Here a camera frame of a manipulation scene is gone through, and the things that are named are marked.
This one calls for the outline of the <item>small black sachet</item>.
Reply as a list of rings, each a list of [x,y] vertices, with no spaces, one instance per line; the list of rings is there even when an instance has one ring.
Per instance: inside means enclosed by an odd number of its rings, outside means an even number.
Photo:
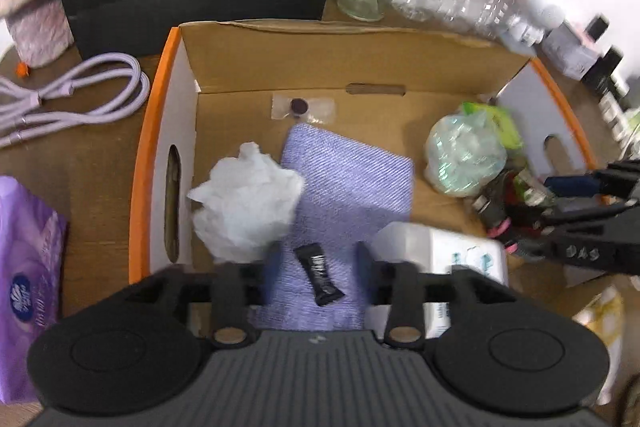
[[[343,291],[331,280],[326,255],[318,243],[297,247],[294,254],[307,274],[314,291],[314,302],[318,307],[327,306],[345,297]]]

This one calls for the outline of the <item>crumpled white tissue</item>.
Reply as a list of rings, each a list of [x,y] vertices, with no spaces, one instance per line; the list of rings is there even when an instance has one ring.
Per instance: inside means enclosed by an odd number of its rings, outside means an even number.
[[[217,262],[258,261],[290,231],[304,191],[301,174],[245,142],[238,155],[218,160],[208,179],[189,191],[188,199],[198,204],[195,235]]]

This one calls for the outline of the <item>purple cloth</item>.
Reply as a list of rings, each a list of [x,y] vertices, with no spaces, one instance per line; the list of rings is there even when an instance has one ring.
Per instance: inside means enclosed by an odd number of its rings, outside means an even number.
[[[296,124],[285,140],[281,166],[305,181],[294,225],[281,243],[281,268],[268,305],[250,312],[258,329],[362,329],[366,297],[356,275],[356,247],[390,222],[410,217],[413,162],[382,148],[310,124]],[[326,272],[344,296],[318,306],[296,248],[318,244]]]

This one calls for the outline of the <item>green white plastic bag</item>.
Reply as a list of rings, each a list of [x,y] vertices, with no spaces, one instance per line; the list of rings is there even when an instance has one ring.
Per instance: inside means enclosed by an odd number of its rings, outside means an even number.
[[[424,178],[439,193],[465,198],[480,191],[506,168],[523,140],[509,112],[477,102],[434,124],[424,144]]]

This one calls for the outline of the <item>black bottles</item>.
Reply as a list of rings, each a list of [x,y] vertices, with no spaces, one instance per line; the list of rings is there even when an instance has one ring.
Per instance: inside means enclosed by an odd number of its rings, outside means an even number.
[[[580,82],[593,94],[599,98],[609,96],[605,100],[604,119],[608,124],[614,124],[617,142],[627,139],[630,135],[628,124],[621,124],[620,118],[625,117],[631,110],[631,103],[627,95],[620,91],[620,87],[614,80],[614,72],[623,58],[623,52],[611,46],[605,54],[601,54],[594,64],[582,76]]]

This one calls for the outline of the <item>orange cardboard box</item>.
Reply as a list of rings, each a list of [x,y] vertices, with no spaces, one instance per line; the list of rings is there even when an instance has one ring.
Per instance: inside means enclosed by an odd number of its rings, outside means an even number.
[[[171,262],[202,265],[192,242],[191,186],[254,142],[279,156],[290,125],[270,116],[275,93],[332,98],[335,133],[409,157],[440,118],[521,81],[549,102],[579,169],[597,166],[587,135],[541,61],[486,40],[413,28],[312,20],[193,22],[169,31],[134,164],[128,277]]]

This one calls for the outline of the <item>small tin box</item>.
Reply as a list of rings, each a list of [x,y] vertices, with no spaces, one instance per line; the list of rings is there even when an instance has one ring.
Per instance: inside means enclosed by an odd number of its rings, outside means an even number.
[[[552,29],[540,47],[555,69],[574,80],[581,80],[600,57],[593,41],[567,22]]]

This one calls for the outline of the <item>clear packet with button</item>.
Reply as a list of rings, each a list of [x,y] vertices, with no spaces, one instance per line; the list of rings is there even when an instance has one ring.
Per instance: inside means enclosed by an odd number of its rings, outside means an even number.
[[[270,117],[273,120],[295,119],[306,124],[332,124],[336,116],[333,98],[288,98],[274,94]]]

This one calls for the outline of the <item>purple tissue pack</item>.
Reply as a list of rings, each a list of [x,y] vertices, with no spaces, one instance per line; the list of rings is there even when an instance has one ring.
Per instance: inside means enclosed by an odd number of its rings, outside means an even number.
[[[58,318],[67,221],[17,179],[1,178],[1,402],[36,399],[27,353]]]

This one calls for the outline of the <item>white robot figurine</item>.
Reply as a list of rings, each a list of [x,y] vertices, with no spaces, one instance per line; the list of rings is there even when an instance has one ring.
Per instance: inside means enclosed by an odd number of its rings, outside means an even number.
[[[547,0],[518,0],[506,16],[504,26],[506,35],[514,42],[534,46],[563,22],[560,9]]]

